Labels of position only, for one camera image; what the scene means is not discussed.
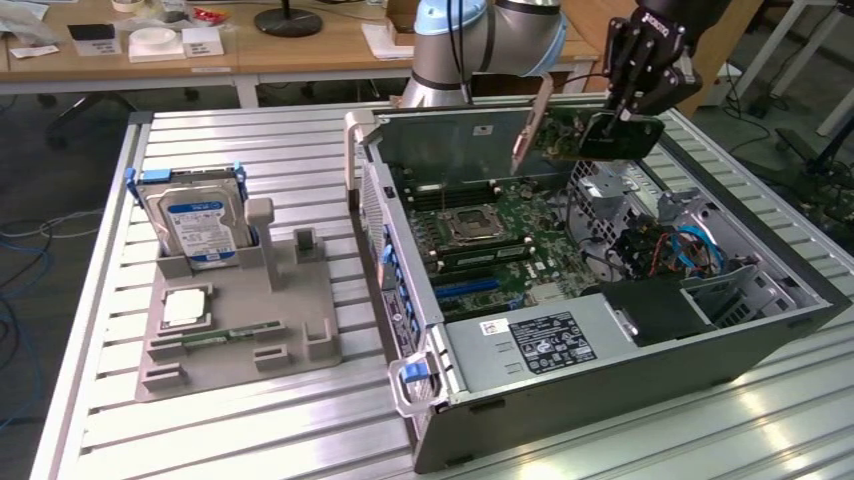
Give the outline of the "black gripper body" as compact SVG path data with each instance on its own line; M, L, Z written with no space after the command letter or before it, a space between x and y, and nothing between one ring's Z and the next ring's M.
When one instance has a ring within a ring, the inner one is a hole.
M725 0L637 0L636 5L656 21L683 37L689 56L695 55L703 33L717 23Z

